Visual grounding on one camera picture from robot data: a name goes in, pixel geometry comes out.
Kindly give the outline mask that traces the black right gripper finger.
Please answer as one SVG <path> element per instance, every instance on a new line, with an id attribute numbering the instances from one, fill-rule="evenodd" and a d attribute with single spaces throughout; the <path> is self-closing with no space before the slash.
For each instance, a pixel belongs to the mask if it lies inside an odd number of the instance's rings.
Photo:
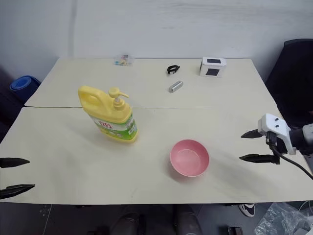
<path id="1" fill-rule="evenodd" d="M 247 154 L 244 156 L 241 156 L 239 159 L 246 161 L 246 162 L 252 162 L 252 163 L 274 163 L 274 156 L 265 154 Z"/>
<path id="2" fill-rule="evenodd" d="M 241 138 L 245 138 L 245 139 L 255 139 L 255 138 L 260 138 L 260 137 L 261 137 L 261 134 L 258 132 L 257 129 L 248 131 L 244 133 L 243 135 L 241 135 Z"/>

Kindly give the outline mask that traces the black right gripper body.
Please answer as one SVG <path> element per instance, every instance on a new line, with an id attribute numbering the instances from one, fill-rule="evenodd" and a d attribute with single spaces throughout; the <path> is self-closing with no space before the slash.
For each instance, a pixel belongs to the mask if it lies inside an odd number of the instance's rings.
<path id="1" fill-rule="evenodd" d="M 277 135 L 273 132 L 266 133 L 266 144 L 269 146 L 270 150 L 273 152 L 273 155 L 270 155 L 269 162 L 279 165 L 280 164 L 280 156 L 274 153 L 274 149 L 279 152 L 279 154 L 284 155 L 287 154 L 287 149 L 284 142 L 277 137 Z"/>

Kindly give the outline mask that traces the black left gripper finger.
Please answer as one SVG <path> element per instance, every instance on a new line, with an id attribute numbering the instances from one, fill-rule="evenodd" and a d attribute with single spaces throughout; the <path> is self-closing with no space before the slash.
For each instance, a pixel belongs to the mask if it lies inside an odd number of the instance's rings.
<path id="1" fill-rule="evenodd" d="M 29 160 L 22 158 L 0 158 L 0 168 L 16 167 L 30 163 Z"/>
<path id="2" fill-rule="evenodd" d="M 8 186 L 5 189 L 0 190 L 0 199 L 14 197 L 34 187 L 35 185 L 32 185 L 32 184 L 20 184 L 20 185 Z"/>

